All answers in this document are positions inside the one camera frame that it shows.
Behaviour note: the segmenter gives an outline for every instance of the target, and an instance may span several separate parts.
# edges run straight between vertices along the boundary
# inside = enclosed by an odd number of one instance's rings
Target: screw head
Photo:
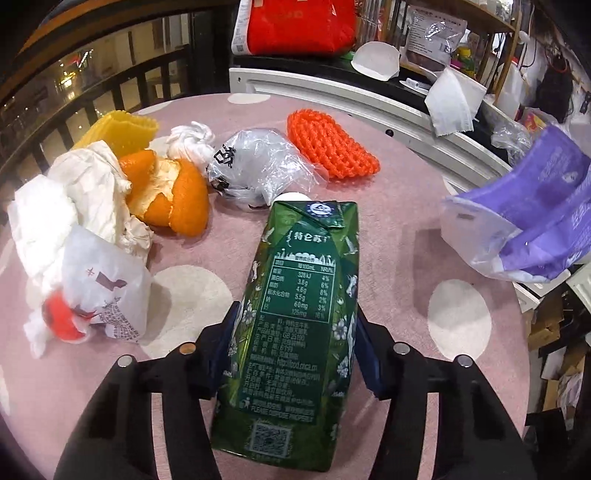
[[[123,355],[117,359],[117,365],[119,365],[122,368],[125,368],[130,366],[133,363],[133,361],[134,357],[132,357],[131,355]]]
[[[193,353],[196,349],[197,347],[195,346],[195,344],[191,342],[184,343],[180,347],[178,347],[178,351],[182,355],[191,355],[191,353]]]
[[[410,347],[404,342],[398,342],[394,344],[394,351],[398,355],[406,355],[410,352]]]
[[[457,363],[459,363],[464,368],[471,367],[474,364],[474,360],[467,355],[460,355],[456,358]]]

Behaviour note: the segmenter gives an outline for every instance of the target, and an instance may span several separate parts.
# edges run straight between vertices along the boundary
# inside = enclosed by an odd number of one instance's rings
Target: white paper bag
[[[111,338],[138,340],[146,330],[152,277],[142,261],[79,225],[66,239],[62,264],[67,304]]]

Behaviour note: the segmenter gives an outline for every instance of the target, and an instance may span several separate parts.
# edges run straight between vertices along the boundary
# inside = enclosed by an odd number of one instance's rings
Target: plastic bottle
[[[462,64],[460,72],[468,75],[470,78],[476,77],[476,66],[472,58],[472,52],[469,47],[461,46],[457,49],[457,59]]]
[[[513,120],[515,120],[519,111],[524,84],[521,73],[519,73],[519,69],[517,68],[517,63],[517,59],[511,61],[507,79],[495,103],[495,106],[499,110]]]

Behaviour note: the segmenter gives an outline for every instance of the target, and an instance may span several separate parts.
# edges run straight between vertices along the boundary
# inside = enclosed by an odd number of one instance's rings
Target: pink table
[[[264,101],[244,103],[255,100]],[[159,105],[157,110],[150,109],[148,114],[160,122],[159,135],[167,135],[176,125],[199,121],[210,125],[218,140],[223,141],[248,127],[285,131],[288,114],[299,108],[318,109],[282,97],[224,94],[176,100]],[[376,155],[382,166],[372,179],[331,183],[323,195],[323,199],[359,204],[359,302],[368,319],[383,323],[394,339],[408,342],[425,356],[444,358],[440,349],[449,356],[462,345],[470,350],[482,344],[478,365],[521,431],[527,409],[529,368],[524,326],[512,284],[482,277],[441,239],[438,205],[447,195],[441,174],[382,132],[343,113],[329,113]],[[162,298],[169,304],[156,301],[153,306],[156,313],[152,316],[160,315],[160,322],[167,315],[178,319],[191,312],[183,303],[186,292],[176,291],[191,282],[203,285],[203,289],[193,291],[199,290],[199,298],[207,304],[207,323],[220,321],[231,299],[242,297],[267,214],[236,211],[220,201],[217,193],[210,195],[210,203],[210,223],[202,239],[178,239],[167,233],[155,238],[149,268],[153,274],[160,273],[162,282],[168,285],[163,288],[166,295]],[[149,358],[145,351],[158,351],[157,347],[165,348],[166,343],[156,341],[144,351],[138,345],[99,336],[82,345],[55,341],[43,358],[33,360],[22,325],[31,311],[29,305],[35,303],[35,295],[27,287],[27,277],[15,250],[11,250],[11,242],[9,229],[5,229],[0,237],[0,408],[17,442],[50,479],[80,413],[117,357],[130,353],[141,361]],[[176,265],[199,268],[165,270]],[[181,281],[174,281],[179,275]],[[483,299],[484,320],[465,314],[473,310],[473,302],[478,304],[478,299]],[[454,320],[450,322],[442,309],[457,313],[452,316]],[[194,339],[192,335],[199,331],[199,325],[191,325],[190,318],[186,319],[189,325],[174,330],[169,342],[178,341],[178,345]],[[163,328],[156,323],[152,320],[150,335]],[[464,344],[458,345],[456,338],[450,347],[450,335],[459,335]],[[170,473],[157,398],[153,406],[158,464],[161,480],[165,480]],[[202,407],[209,423],[212,404],[202,402]],[[361,480],[371,470],[387,411],[388,402],[373,398],[355,369],[337,451],[328,473],[288,471],[222,452],[216,452],[216,459],[225,480]],[[430,398],[421,479],[431,478],[436,438],[437,399]]]

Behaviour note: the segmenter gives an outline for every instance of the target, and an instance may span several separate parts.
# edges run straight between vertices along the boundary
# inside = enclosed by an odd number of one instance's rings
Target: orange peel
[[[207,227],[207,183],[191,162],[158,157],[150,150],[126,155],[121,170],[132,184],[126,202],[129,212],[154,226],[198,236]]]

